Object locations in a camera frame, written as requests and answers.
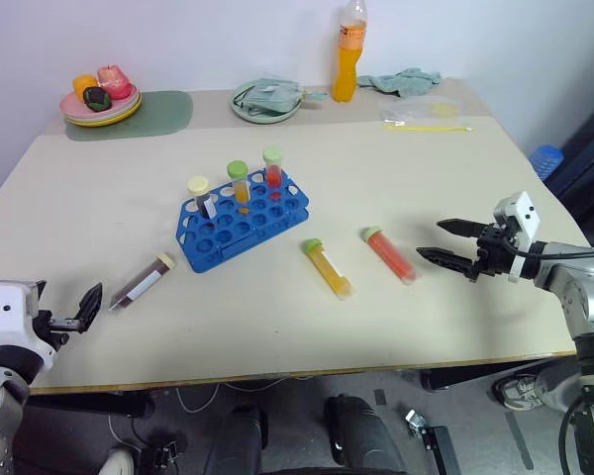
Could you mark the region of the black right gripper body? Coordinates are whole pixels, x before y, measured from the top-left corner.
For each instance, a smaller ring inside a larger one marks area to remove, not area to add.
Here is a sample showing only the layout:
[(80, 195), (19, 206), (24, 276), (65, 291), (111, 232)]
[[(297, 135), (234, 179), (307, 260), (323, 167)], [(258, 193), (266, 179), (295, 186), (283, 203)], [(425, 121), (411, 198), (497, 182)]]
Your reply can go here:
[(505, 233), (496, 225), (474, 224), (471, 235), (476, 238), (477, 259), (467, 272), (467, 278), (475, 282), (483, 274), (495, 276), (509, 274), (515, 256), (505, 248)]

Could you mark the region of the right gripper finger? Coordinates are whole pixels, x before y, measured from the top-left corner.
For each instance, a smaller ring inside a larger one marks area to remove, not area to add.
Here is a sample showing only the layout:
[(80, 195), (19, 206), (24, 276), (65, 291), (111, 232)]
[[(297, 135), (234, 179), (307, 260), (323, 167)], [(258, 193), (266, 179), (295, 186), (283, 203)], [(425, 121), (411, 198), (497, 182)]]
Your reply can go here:
[(465, 277), (475, 277), (474, 262), (466, 257), (440, 247), (417, 247), (416, 251), (430, 263), (457, 272)]
[(464, 238), (480, 238), (487, 226), (483, 223), (476, 223), (463, 219), (445, 219), (437, 222), (441, 229)]

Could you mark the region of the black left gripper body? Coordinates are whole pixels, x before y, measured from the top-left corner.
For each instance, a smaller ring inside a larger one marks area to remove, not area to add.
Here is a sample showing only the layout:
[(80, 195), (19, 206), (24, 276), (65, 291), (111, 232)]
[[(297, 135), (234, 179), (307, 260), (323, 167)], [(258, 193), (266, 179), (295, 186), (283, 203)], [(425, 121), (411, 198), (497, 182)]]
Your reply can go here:
[(39, 310), (33, 318), (33, 331), (42, 341), (52, 349), (58, 351), (67, 344), (69, 333), (84, 333), (87, 331), (87, 316), (79, 313), (72, 319), (56, 319), (51, 311)]

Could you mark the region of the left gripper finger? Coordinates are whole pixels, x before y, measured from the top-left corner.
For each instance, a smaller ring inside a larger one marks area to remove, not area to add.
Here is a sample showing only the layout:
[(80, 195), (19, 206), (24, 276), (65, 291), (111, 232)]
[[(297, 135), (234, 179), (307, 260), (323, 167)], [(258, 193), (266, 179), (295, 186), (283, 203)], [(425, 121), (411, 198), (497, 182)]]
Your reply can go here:
[(79, 303), (79, 310), (76, 315), (78, 322), (77, 330), (79, 332), (86, 332), (92, 323), (94, 317), (93, 312), (94, 291), (89, 290)]
[(88, 300), (88, 316), (89, 320), (93, 321), (100, 311), (102, 297), (103, 297), (103, 284), (101, 282), (94, 285), (89, 290)]

